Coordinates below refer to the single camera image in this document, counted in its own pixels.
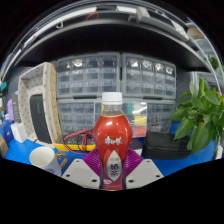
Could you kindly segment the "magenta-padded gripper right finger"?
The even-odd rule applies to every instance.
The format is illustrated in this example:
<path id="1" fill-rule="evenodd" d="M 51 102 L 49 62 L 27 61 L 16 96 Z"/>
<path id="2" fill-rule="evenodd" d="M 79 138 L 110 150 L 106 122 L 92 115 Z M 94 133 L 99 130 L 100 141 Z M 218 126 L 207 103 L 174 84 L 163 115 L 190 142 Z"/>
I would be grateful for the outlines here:
<path id="1" fill-rule="evenodd" d="M 143 159 L 134 150 L 128 150 L 124 161 L 124 184 L 126 189 L 140 188 L 162 177 L 163 174 L 151 159 Z"/>

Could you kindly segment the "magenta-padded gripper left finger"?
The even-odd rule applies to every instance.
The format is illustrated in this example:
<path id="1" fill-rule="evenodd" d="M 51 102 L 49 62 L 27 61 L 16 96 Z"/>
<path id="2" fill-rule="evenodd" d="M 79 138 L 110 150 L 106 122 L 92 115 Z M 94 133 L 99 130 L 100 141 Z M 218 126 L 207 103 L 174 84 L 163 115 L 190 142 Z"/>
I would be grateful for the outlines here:
<path id="1" fill-rule="evenodd" d="M 99 189 L 102 182 L 102 165 L 96 149 L 83 159 L 74 159 L 62 178 L 84 188 Z"/>

